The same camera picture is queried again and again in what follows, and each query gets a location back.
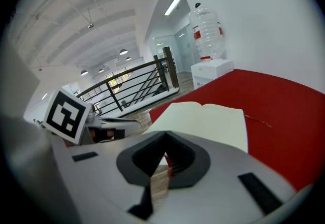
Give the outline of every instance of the clear plastic bottle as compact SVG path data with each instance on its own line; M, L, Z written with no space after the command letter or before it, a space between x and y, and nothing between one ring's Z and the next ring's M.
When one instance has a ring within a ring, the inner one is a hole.
M217 14L209 7L202 7L200 3L195 8L189 14L189 21L201 59L218 59L224 53L224 37Z

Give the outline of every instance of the ceiling light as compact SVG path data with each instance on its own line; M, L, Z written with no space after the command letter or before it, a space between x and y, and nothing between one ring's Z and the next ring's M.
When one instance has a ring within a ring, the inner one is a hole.
M86 70L83 70L82 72L81 72L81 76L83 76L83 75L86 75L88 72L86 71Z
M125 50L125 49L120 50L120 55L123 55L123 54L126 54L126 53L127 53L127 50Z
M168 7L167 11L165 12L165 15L169 15L180 1L181 0L173 0L170 6Z

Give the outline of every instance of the black metal railing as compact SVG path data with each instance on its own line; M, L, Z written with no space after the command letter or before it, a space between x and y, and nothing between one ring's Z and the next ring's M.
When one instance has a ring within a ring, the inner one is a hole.
M167 58L162 59L156 59L154 61L145 63L143 65L137 66L135 68L132 68L130 70L121 72L117 75L114 75L110 77L109 79L106 79L104 81L99 82L98 84L94 85L93 87L81 92L79 95L77 95L78 98L82 99L85 102L92 102L96 105L95 113L98 115L104 115L111 111L114 111L116 109L119 109L120 111L123 111L123 108L127 108L131 105L134 105L137 102L143 101L147 96L153 95L155 91L151 91L154 86L159 86L160 89L165 89L165 91L169 91L169 86L166 80L165 72L162 67L162 62L166 61ZM125 89L119 90L119 92L114 93L114 89L121 87L122 84L118 84L114 87L111 87L109 84L109 81L114 80L118 77L121 77L125 74L141 70L143 68L146 68L148 66L154 65L154 70L150 70L149 72L141 73L140 75L137 75L133 77L133 75L128 78L126 81L123 82L123 85L126 84L126 86L133 81L134 79L137 79L139 77L143 77L145 80L131 85L127 86ZM132 93L128 93L127 95L123 95L126 90L129 90L131 88L134 88L135 86L140 85L141 87L139 90L134 91ZM103 95L103 97L100 98L100 100L97 100L96 97L99 95Z

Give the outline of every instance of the red label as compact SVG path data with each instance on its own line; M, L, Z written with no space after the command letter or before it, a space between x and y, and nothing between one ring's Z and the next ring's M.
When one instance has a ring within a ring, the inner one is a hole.
M199 39L199 38L201 38L200 31L196 31L196 32L194 33L194 39L197 40L197 39Z

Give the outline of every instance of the red tablecloth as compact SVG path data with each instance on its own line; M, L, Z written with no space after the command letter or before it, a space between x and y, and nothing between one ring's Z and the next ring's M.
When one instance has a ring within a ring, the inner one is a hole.
M315 182L325 162L325 95L279 77L234 70L150 111L155 122L169 104L195 101L238 108L246 118L248 151L297 190Z

